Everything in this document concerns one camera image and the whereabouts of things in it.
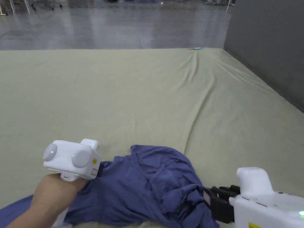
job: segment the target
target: human arm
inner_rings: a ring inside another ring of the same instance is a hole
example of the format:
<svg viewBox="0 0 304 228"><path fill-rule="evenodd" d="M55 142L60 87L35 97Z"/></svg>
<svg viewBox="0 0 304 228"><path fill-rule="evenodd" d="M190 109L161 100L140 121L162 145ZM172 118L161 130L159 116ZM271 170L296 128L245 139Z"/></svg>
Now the human arm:
<svg viewBox="0 0 304 228"><path fill-rule="evenodd" d="M51 227L58 215L72 204L85 183L85 179L64 181L60 174L44 176L35 190L30 208L7 228Z"/></svg>

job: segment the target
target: hand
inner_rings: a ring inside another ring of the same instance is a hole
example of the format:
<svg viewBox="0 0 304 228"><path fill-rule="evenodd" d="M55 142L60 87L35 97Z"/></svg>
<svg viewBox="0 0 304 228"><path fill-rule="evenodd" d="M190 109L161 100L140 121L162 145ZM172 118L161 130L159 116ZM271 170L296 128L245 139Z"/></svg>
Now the hand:
<svg viewBox="0 0 304 228"><path fill-rule="evenodd" d="M48 213L58 216L74 201L77 193L85 186L85 179L72 182L64 181L60 174L50 174L42 178L32 199L30 208L47 209Z"/></svg>

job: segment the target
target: yellow warning label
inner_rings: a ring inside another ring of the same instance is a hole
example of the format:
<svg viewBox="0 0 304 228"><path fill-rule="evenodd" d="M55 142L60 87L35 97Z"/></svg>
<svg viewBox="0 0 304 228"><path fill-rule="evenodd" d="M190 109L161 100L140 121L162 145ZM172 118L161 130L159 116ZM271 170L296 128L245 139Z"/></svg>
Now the yellow warning label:
<svg viewBox="0 0 304 228"><path fill-rule="evenodd" d="M253 223L249 223L249 228L261 228L261 227L254 225Z"/></svg>
<svg viewBox="0 0 304 228"><path fill-rule="evenodd" d="M93 164L93 165L96 165L96 164L97 164L97 158L93 158L92 164Z"/></svg>

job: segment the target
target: blue shirt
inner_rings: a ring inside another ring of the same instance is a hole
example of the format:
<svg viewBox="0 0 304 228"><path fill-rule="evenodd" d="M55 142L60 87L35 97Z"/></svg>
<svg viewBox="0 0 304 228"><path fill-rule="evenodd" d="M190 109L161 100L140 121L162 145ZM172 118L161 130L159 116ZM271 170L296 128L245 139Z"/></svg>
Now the blue shirt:
<svg viewBox="0 0 304 228"><path fill-rule="evenodd" d="M69 207L65 222L114 226L155 221L167 227L218 228L203 202L204 190L190 161L169 147L133 145L131 155L102 162ZM6 227L30 206L32 196L0 210Z"/></svg>

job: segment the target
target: white device housing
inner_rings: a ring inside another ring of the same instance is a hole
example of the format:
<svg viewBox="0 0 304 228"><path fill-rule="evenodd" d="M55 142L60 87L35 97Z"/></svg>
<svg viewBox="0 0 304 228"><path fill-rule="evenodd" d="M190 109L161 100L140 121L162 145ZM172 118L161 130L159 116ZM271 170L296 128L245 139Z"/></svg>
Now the white device housing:
<svg viewBox="0 0 304 228"><path fill-rule="evenodd" d="M45 150L43 165L50 170L61 173L65 181L79 178L94 179L98 173L101 157L96 152L98 141L84 139L81 143L55 140ZM56 219L52 227L71 228L71 224L64 223L68 208Z"/></svg>
<svg viewBox="0 0 304 228"><path fill-rule="evenodd" d="M229 198L235 228L304 227L304 198L274 192L267 173L260 168L239 168L237 176L241 194Z"/></svg>

